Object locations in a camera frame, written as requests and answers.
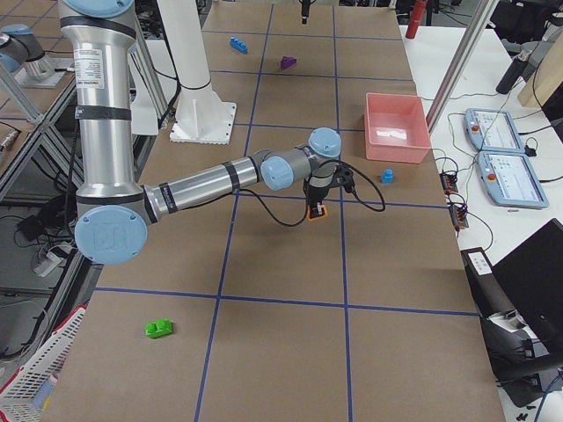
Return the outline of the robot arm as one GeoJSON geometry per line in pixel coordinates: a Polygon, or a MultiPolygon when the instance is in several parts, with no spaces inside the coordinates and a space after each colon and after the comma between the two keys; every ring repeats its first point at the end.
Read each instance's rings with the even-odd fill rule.
{"type": "MultiPolygon", "coordinates": [[[[158,5],[178,80],[172,139],[226,144],[237,107],[214,92],[195,3],[158,5]]],[[[336,184],[340,135],[327,127],[307,143],[260,150],[193,176],[141,186],[134,175],[128,54],[142,38],[131,1],[62,1],[62,33],[73,47],[84,182],[77,190],[77,248],[88,259],[116,265],[135,258],[148,227],[163,216],[200,207],[258,183],[279,191],[302,182],[305,213],[323,214],[336,184]]]]}
{"type": "Polygon", "coordinates": [[[308,23],[310,17],[311,5],[315,3],[314,0],[299,0],[298,3],[301,5],[301,21],[303,25],[308,23]]]}

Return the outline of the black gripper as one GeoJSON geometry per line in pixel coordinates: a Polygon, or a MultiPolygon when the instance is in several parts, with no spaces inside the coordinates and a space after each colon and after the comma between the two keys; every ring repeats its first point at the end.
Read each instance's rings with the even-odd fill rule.
{"type": "Polygon", "coordinates": [[[310,183],[303,184],[303,191],[305,193],[307,207],[311,211],[311,216],[320,216],[323,200],[330,190],[330,186],[314,186],[310,183]]]}

